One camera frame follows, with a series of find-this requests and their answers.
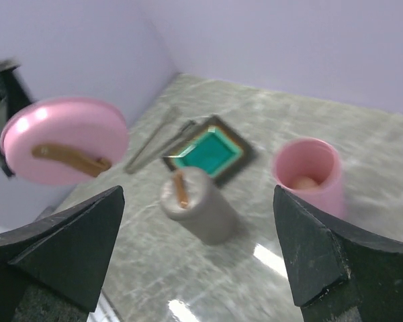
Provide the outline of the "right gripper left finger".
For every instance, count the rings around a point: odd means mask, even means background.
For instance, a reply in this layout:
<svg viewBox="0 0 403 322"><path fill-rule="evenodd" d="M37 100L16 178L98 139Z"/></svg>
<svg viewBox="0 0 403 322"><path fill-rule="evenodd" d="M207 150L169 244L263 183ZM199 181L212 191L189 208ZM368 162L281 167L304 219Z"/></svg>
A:
<svg viewBox="0 0 403 322"><path fill-rule="evenodd" d="M115 186L0 233L0 321L86 321L100 297L124 212Z"/></svg>

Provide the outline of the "white steamed bun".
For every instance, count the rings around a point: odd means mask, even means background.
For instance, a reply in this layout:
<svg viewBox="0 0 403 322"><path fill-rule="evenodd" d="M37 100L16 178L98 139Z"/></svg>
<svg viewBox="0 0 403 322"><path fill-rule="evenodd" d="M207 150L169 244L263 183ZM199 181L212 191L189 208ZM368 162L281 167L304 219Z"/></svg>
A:
<svg viewBox="0 0 403 322"><path fill-rule="evenodd" d="M290 188L294 190L310 190L317 189L318 187L318 182L307 176L299 176L290 184Z"/></svg>

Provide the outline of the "metal serving tongs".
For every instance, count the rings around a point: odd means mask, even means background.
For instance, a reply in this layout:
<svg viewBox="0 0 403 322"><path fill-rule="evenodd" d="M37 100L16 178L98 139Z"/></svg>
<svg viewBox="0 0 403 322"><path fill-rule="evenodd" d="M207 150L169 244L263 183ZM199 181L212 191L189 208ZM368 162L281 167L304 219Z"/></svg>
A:
<svg viewBox="0 0 403 322"><path fill-rule="evenodd" d="M178 106L171 106L167 109L160 123L124 166L126 174L136 174L196 128L197 121L188 119L175 134L165 139L165 129L177 121L180 114Z"/></svg>

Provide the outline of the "grey cylindrical container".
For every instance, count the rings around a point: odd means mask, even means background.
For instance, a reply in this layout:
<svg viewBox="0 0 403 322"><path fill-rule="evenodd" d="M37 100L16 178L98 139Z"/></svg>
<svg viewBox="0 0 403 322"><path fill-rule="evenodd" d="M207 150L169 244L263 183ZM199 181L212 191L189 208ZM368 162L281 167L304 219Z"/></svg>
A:
<svg viewBox="0 0 403 322"><path fill-rule="evenodd" d="M236 228L238 213L216 186L189 192L189 204L180 206L174 188L163 187L160 205L165 215L206 245L222 244Z"/></svg>

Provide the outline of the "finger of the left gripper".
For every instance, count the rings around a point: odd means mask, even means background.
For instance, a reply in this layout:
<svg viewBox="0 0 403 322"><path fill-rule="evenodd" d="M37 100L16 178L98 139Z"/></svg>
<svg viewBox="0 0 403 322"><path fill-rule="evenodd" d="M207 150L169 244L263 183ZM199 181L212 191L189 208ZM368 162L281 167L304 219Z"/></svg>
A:
<svg viewBox="0 0 403 322"><path fill-rule="evenodd" d="M19 63L13 59L0 60L0 136L10 118L33 103L24 82L18 75L18 68ZM14 176L1 149L0 169L7 177Z"/></svg>

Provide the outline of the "pink cylindrical container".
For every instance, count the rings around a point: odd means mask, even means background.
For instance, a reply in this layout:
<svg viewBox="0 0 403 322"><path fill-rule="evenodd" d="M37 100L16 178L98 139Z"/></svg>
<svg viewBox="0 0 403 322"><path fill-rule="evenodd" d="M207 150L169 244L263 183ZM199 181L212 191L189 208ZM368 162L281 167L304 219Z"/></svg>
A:
<svg viewBox="0 0 403 322"><path fill-rule="evenodd" d="M341 159L332 145L316 138L292 140L276 153L272 161L272 175L278 185L307 203L336 218L345 217ZM299 176L313 178L319 187L291 189L290 184Z"/></svg>

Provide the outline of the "grey round lid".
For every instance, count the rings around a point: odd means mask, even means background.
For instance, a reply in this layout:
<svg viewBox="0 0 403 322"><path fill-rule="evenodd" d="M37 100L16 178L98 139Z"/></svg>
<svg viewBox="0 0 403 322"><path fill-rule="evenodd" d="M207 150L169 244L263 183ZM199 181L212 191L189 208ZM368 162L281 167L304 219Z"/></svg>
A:
<svg viewBox="0 0 403 322"><path fill-rule="evenodd" d="M207 207L211 189L212 181L203 170L176 170L160 189L161 209L175 221L196 217Z"/></svg>

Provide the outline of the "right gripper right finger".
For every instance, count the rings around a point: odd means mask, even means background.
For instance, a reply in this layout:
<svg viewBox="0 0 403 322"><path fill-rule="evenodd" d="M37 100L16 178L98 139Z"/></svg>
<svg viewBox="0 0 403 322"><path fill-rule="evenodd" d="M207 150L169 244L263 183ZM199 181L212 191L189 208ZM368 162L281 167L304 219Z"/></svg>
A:
<svg viewBox="0 0 403 322"><path fill-rule="evenodd" d="M403 321L403 242L317 209L280 186L273 212L305 321Z"/></svg>

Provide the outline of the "pink round lid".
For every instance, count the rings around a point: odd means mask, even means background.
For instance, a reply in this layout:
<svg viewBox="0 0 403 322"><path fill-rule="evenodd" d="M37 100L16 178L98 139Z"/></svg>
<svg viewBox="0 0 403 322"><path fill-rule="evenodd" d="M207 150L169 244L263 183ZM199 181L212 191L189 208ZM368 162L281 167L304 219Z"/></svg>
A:
<svg viewBox="0 0 403 322"><path fill-rule="evenodd" d="M16 176L66 185L109 170L126 153L128 141L118 108L71 97L39 101L17 112L3 128L0 148Z"/></svg>

